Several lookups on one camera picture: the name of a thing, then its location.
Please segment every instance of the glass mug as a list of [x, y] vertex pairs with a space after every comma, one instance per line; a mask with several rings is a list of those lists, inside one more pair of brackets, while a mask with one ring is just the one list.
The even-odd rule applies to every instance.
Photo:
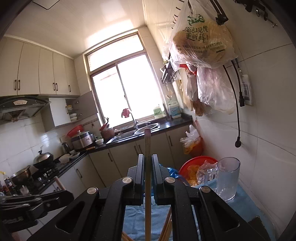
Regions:
[[225, 202], [234, 199], [239, 179], [240, 161], [235, 157], [224, 157], [217, 163], [216, 168], [208, 169], [205, 174], [205, 185], [210, 174], [216, 174], [217, 188], [215, 192]]

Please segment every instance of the upper cabinet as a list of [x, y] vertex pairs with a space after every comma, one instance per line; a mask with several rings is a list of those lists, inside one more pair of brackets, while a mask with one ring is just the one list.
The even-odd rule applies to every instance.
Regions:
[[65, 61], [65, 69], [66, 69], [66, 76], [67, 76], [67, 83], [69, 87], [69, 94], [70, 95], [80, 95], [74, 61], [67, 57], [64, 57]]
[[17, 94], [36, 95], [39, 89], [39, 53], [40, 47], [24, 43], [20, 55]]
[[23, 43], [3, 38], [5, 42], [0, 56], [0, 96], [17, 95], [17, 74]]
[[54, 62], [54, 82], [58, 95], [68, 95], [69, 87], [67, 83], [64, 56], [58, 53], [53, 53]]
[[0, 41], [0, 80], [0, 96], [80, 95], [72, 59], [11, 38]]

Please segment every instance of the cabinet handle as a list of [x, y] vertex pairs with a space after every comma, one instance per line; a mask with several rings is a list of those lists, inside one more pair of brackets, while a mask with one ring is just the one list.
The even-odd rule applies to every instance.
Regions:
[[135, 148], [135, 151], [136, 151], [136, 153], [137, 153], [137, 156], [138, 156], [139, 154], [138, 154], [138, 152], [137, 152], [137, 148], [136, 148], [136, 146], [134, 146], [134, 148]]
[[108, 153], [108, 157], [110, 158], [110, 161], [113, 161], [112, 158], [111, 158], [111, 156], [110, 156], [110, 153]]
[[78, 170], [78, 168], [76, 168], [76, 172], [78, 173], [78, 175], [80, 176], [80, 178], [82, 178], [82, 175], [81, 175], [80, 171]]
[[170, 146], [173, 146], [172, 144], [172, 140], [170, 139], [170, 136], [168, 136], [169, 140], [170, 140]]
[[141, 150], [141, 146], [139, 145], [139, 149], [140, 149], [140, 152], [142, 153], [142, 154], [144, 154], [143, 152], [142, 152], [142, 150]]

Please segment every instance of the ceiling panel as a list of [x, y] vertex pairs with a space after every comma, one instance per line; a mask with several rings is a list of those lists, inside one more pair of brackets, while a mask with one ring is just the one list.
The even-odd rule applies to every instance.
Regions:
[[109, 37], [143, 25], [142, 1], [139, 0], [60, 0], [49, 10], [30, 3], [6, 34], [37, 42], [74, 58]]

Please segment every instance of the window frame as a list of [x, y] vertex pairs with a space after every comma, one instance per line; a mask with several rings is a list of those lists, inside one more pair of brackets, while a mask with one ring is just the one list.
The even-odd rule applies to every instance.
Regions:
[[[134, 36], [134, 35], [138, 35], [138, 37], [139, 37], [139, 39], [140, 39], [140, 41], [141, 41], [141, 44], [142, 44], [142, 46], [143, 46], [143, 50], [138, 51], [138, 52], [135, 52], [135, 53], [132, 53], [132, 54], [129, 54], [129, 55], [126, 55], [126, 56], [123, 56], [123, 57], [121, 57], [121, 58], [119, 58], [119, 59], [116, 59], [116, 60], [114, 60], [114, 61], [112, 61], [112, 62], [109, 62], [109, 63], [107, 63], [107, 64], [105, 64], [105, 65], [103, 65], [103, 66], [101, 66], [101, 67], [99, 67], [99, 68], [97, 68], [97, 69], [95, 69], [95, 70], [93, 70], [93, 71], [90, 71], [90, 69], [89, 69], [89, 62], [88, 62], [88, 55], [90, 55], [90, 54], [96, 52], [97, 50], [99, 50], [99, 49], [101, 49], [101, 48], [106, 47], [107, 45], [110, 45], [110, 44], [112, 44], [112, 43], [114, 43], [114, 42], [117, 42], [117, 41], [119, 41], [119, 40], [122, 40], [122, 39], [125, 39], [125, 38], [128, 38], [128, 37], [131, 37], [131, 36]], [[102, 109], [101, 109], [101, 105], [100, 105], [100, 101], [99, 101], [99, 98], [98, 98], [98, 95], [97, 95], [97, 92], [96, 92], [96, 88], [95, 88], [95, 85], [94, 85], [94, 79], [93, 79], [93, 77], [96, 76], [96, 75], [98, 75], [98, 74], [100, 74], [100, 73], [102, 73], [102, 72], [104, 72], [104, 71], [106, 71], [107, 69], [110, 69], [110, 68], [116, 67], [117, 72], [118, 72], [118, 75], [119, 75], [119, 79], [120, 79], [120, 82], [121, 82], [121, 85], [122, 85], [122, 87], [123, 87], [124, 94], [125, 94], [125, 96], [126, 96], [126, 92], [125, 92], [125, 89], [124, 89], [124, 85], [123, 85], [123, 83], [122, 83], [121, 76], [120, 76], [120, 72], [119, 72], [119, 69], [118, 69], [118, 64], [121, 63], [121, 62], [124, 62], [124, 61], [126, 61], [126, 60], [129, 60], [129, 59], [132, 59], [132, 58], [135, 58], [135, 57], [141, 56], [141, 55], [146, 55], [146, 58], [147, 58], [147, 60], [148, 60], [148, 63], [149, 63], [150, 68], [151, 68], [151, 70], [152, 70], [152, 73], [153, 73], [153, 75], [154, 75], [154, 79], [155, 79], [156, 84], [157, 84], [157, 86], [158, 86], [158, 91], [160, 92], [160, 97], [161, 97], [161, 99], [162, 99], [162, 101], [163, 101], [163, 103], [164, 103], [163, 94], [162, 94], [162, 90], [161, 90], [160, 84], [159, 84], [158, 79], [157, 79], [157, 76], [156, 76], [156, 74], [155, 74], [155, 72], [154, 72], [153, 65], [152, 65], [152, 63], [151, 63], [151, 61], [150, 61], [150, 59], [149, 59], [149, 56], [148, 56], [147, 50], [146, 50], [146, 48], [145, 48], [145, 46], [144, 46], [144, 44], [143, 44], [143, 41], [142, 41], [142, 39], [141, 39], [141, 37], [140, 37], [140, 35], [139, 35], [139, 32], [131, 33], [131, 34], [128, 34], [128, 35], [122, 36], [122, 37], [120, 37], [120, 38], [118, 38], [118, 39], [115, 39], [115, 40], [113, 40], [113, 41], [110, 41], [110, 42], [108, 42], [108, 43], [106, 43], [106, 44], [104, 44], [104, 45], [102, 45], [102, 46], [99, 46], [98, 48], [92, 50], [91, 52], [89, 52], [89, 53], [87, 53], [87, 54], [85, 55], [86, 66], [87, 66], [87, 70], [88, 70], [89, 77], [90, 77], [91, 87], [92, 87], [92, 89], [93, 89], [93, 94], [94, 94], [94, 97], [95, 97], [95, 101], [97, 102], [99, 115], [100, 115], [100, 117], [101, 117], [101, 119], [102, 119], [103, 121], [105, 120], [105, 116], [104, 116], [103, 111], [102, 111]], [[129, 109], [130, 109], [130, 104], [129, 104], [129, 102], [128, 102], [128, 97], [127, 97], [127, 96], [126, 96], [126, 102], [127, 102], [128, 107], [129, 107]], [[140, 123], [140, 122], [143, 122], [143, 121], [151, 120], [151, 119], [153, 119], [153, 118], [154, 118], [154, 115], [150, 115], [150, 116], [146, 116], [146, 117], [143, 117], [143, 118], [140, 118], [140, 119], [135, 119], [135, 121], [138, 121], [138, 122]], [[128, 126], [128, 125], [130, 125], [130, 124], [133, 124], [133, 121], [129, 121], [129, 122], [127, 122], [127, 123], [124, 123], [124, 124], [121, 124], [121, 125], [118, 125], [118, 126], [114, 126], [114, 128], [120, 128], [120, 127], [123, 127], [123, 126]]]

